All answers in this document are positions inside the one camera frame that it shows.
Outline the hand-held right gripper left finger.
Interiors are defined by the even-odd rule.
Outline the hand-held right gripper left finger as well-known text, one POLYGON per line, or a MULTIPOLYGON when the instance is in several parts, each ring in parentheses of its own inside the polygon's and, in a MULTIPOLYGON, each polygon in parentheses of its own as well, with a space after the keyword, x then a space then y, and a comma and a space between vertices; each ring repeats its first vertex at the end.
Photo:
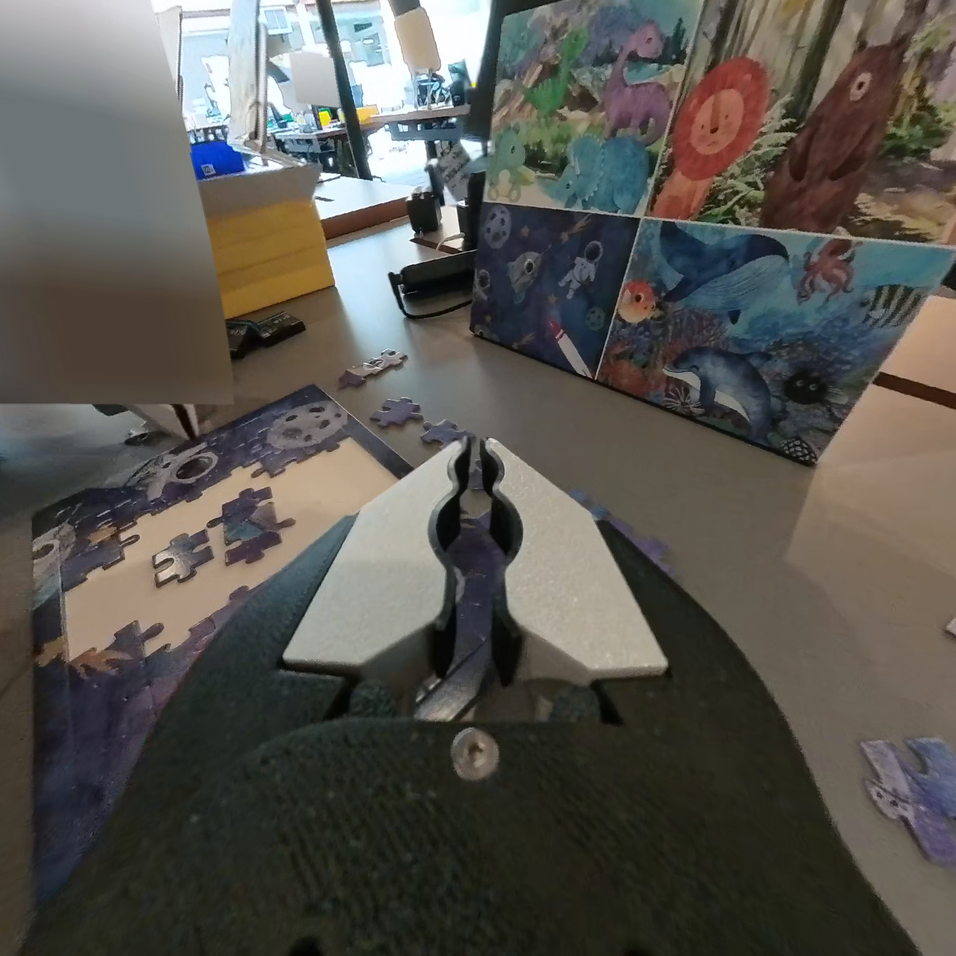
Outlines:
POLYGON ((385 685, 412 704, 456 648, 461 529, 472 439, 462 438, 366 504, 320 582, 282 662, 385 685))

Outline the beige cylinder lamp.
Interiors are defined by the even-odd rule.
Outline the beige cylinder lamp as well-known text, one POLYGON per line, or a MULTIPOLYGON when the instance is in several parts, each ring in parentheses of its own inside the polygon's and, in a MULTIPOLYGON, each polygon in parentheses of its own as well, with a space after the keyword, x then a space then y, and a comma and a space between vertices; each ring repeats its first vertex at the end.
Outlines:
POLYGON ((389 1, 402 61, 413 77, 436 73, 441 66, 432 24, 420 1, 389 1))

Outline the small black charger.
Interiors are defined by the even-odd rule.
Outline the small black charger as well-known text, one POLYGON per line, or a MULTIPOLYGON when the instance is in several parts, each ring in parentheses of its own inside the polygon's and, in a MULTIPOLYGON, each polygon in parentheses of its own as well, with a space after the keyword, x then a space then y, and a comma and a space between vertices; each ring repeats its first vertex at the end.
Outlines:
POLYGON ((406 199, 406 210, 413 233, 424 235, 442 230, 444 190, 434 192, 424 186, 415 187, 406 199))

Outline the brown cardboard panel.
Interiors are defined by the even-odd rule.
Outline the brown cardboard panel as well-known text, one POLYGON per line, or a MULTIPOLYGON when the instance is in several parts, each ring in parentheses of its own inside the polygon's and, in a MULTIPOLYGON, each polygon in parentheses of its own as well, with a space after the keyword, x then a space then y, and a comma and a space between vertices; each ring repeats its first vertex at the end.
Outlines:
POLYGON ((259 1, 233 1, 227 38, 230 113, 228 141, 261 155, 266 137, 267 33, 259 1))

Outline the space jigsaw puzzle board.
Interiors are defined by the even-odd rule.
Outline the space jigsaw puzzle board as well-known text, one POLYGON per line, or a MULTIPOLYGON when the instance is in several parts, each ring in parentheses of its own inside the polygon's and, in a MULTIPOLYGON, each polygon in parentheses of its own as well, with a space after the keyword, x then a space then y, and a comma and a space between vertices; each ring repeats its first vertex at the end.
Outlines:
POLYGON ((35 904, 96 841, 191 665, 410 467, 314 385, 32 518, 35 904))

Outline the illustrated animal puzzle box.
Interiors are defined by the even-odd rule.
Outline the illustrated animal puzzle box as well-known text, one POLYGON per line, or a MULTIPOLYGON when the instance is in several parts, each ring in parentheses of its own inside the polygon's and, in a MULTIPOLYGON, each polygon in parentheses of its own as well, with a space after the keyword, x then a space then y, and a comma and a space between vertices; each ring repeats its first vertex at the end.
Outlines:
POLYGON ((954 271, 954 2, 493 2, 477 338, 814 466, 954 271))

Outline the white flat box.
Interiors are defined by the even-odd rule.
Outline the white flat box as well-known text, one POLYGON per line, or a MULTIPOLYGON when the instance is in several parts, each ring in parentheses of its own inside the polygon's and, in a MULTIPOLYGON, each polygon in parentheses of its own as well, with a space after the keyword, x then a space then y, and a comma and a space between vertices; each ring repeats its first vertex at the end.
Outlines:
POLYGON ((314 164, 255 167, 197 182, 208 219, 266 209, 280 204, 311 201, 320 179, 314 164))

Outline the background wooden desk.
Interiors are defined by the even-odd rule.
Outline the background wooden desk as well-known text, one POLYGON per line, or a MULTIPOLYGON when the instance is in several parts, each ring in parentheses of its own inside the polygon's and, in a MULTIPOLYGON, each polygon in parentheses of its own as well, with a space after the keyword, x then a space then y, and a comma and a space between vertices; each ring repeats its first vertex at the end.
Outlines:
POLYGON ((453 142, 465 134, 471 105, 440 105, 376 114, 361 125, 365 134, 385 130, 395 141, 453 142))

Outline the yellow foam block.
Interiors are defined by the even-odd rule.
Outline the yellow foam block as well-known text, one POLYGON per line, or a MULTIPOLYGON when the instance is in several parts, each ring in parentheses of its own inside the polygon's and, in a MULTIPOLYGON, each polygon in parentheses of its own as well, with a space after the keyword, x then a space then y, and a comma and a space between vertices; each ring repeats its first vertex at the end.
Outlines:
POLYGON ((208 216, 207 227, 225 319, 336 283, 313 200, 208 216))

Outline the black power adapter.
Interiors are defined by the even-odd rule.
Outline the black power adapter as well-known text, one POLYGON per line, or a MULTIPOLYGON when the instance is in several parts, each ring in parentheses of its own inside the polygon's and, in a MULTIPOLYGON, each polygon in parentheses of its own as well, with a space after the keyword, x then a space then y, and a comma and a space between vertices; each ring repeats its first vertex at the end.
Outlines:
POLYGON ((476 251, 440 254, 409 264, 388 274, 390 286, 401 305, 419 307, 448 296, 472 298, 476 251))

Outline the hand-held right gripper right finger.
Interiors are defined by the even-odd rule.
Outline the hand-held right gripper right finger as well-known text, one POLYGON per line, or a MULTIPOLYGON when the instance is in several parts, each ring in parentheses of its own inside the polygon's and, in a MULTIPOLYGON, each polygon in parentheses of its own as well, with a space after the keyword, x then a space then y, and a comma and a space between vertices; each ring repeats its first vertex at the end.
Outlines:
POLYGON ((480 447, 501 553, 491 658, 504 691, 550 694, 666 674, 668 662, 591 513, 496 439, 480 447))

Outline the blue crate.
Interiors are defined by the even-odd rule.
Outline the blue crate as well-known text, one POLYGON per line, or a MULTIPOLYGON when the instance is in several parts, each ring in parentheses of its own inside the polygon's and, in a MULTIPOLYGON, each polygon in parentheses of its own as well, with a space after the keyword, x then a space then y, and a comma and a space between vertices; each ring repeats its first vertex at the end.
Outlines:
POLYGON ((193 143, 190 159, 199 182, 245 172, 243 155, 219 139, 193 143))

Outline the row of puzzle pieces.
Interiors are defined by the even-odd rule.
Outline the row of puzzle pieces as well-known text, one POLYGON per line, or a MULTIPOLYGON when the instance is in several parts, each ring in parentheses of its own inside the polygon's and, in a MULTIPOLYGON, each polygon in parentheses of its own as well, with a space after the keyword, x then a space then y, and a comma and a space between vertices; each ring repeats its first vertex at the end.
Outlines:
MULTIPOLYGON (((373 377, 380 376, 393 368, 400 368, 407 361, 407 358, 408 356, 405 353, 397 350, 383 350, 375 358, 347 367, 338 379, 338 388, 343 390, 361 387, 373 377)), ((382 428, 404 426, 409 423, 421 424, 423 428, 422 442, 439 448, 445 448, 447 445, 464 438, 473 437, 471 432, 460 428, 448 419, 436 423, 426 421, 421 405, 408 397, 385 400, 380 408, 370 415, 370 421, 382 428)), ((593 520, 608 523, 660 570, 672 578, 675 577, 675 573, 668 563, 669 548, 663 541, 652 536, 639 535, 631 525, 616 517, 585 491, 573 489, 568 492, 568 496, 585 508, 593 520)))

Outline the black upright pole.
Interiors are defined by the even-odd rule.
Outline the black upright pole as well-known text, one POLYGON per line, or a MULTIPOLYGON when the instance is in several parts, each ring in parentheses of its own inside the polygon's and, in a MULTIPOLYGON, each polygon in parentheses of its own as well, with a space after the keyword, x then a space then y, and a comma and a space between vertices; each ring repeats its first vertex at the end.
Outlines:
POLYGON ((341 38, 333 11, 333 3, 332 1, 317 1, 316 4, 324 42, 328 47, 330 59, 334 66, 341 100, 339 109, 345 124, 353 165, 360 179, 371 182, 373 180, 373 174, 369 166, 365 141, 360 129, 357 108, 348 77, 347 64, 341 49, 341 38))

